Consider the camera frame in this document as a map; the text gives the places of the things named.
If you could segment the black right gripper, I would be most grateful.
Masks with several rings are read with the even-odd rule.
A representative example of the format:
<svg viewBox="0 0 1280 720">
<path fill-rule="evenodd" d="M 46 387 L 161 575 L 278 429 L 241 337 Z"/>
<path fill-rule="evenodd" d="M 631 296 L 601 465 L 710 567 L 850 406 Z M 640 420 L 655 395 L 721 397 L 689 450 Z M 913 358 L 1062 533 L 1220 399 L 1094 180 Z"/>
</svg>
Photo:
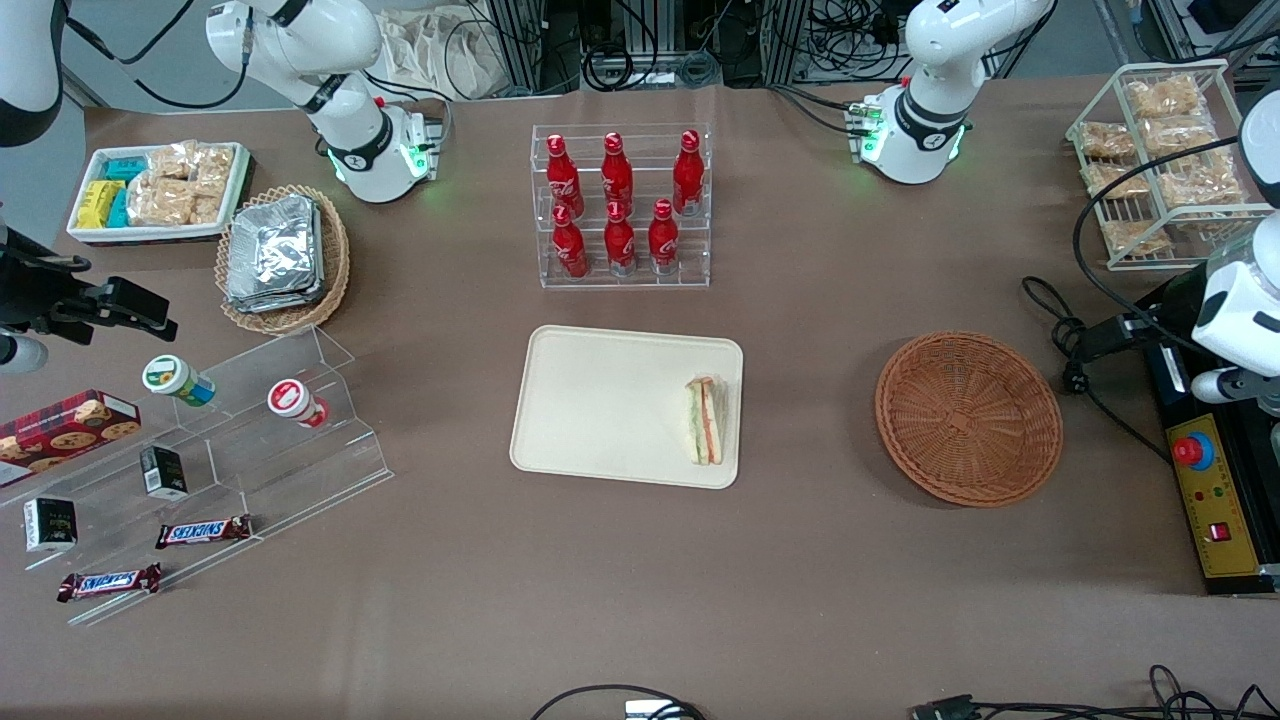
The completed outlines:
<svg viewBox="0 0 1280 720">
<path fill-rule="evenodd" d="M 77 275 L 92 268 L 82 256 L 63 256 L 18 231 L 4 231 L 1 242 L 1 325 L 31 331 L 88 346 L 96 322 L 102 327 L 142 331 L 160 341 L 174 341 L 178 324 L 169 318 L 170 301 L 122 277 L 109 277 L 95 288 L 96 310 L 83 299 L 92 284 Z"/>
</svg>

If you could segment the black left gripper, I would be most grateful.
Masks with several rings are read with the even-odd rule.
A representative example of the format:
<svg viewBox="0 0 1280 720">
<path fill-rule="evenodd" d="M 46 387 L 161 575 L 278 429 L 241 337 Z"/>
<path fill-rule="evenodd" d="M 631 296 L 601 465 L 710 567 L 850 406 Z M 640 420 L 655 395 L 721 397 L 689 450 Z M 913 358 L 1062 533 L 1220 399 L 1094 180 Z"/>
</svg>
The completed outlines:
<svg viewBox="0 0 1280 720">
<path fill-rule="evenodd" d="M 1147 348 L 1171 337 L 1194 352 L 1210 351 L 1192 338 L 1204 302 L 1207 273 L 1194 268 L 1152 290 L 1134 302 L 1129 316 L 1111 316 L 1075 333 L 1074 361 L 1089 364 L 1130 348 Z"/>
</svg>

